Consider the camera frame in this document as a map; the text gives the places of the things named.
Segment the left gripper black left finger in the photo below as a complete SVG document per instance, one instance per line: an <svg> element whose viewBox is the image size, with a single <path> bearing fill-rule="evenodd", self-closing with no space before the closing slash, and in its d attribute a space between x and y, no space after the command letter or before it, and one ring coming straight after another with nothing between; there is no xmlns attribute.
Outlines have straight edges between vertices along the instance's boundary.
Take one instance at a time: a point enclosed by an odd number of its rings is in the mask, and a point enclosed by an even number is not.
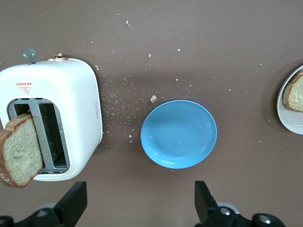
<svg viewBox="0 0 303 227"><path fill-rule="evenodd" d="M57 202L46 204L22 221L1 216L2 227L74 227L87 207L86 182L76 182Z"/></svg>

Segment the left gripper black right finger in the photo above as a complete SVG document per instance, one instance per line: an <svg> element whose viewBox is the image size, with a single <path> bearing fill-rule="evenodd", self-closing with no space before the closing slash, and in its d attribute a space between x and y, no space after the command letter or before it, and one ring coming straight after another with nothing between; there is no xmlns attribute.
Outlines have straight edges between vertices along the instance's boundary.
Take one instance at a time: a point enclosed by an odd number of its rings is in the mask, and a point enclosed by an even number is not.
<svg viewBox="0 0 303 227"><path fill-rule="evenodd" d="M256 213L251 219L243 217L239 210L226 202L217 203L204 181L195 182L195 209L199 218L197 227L283 227L277 217Z"/></svg>

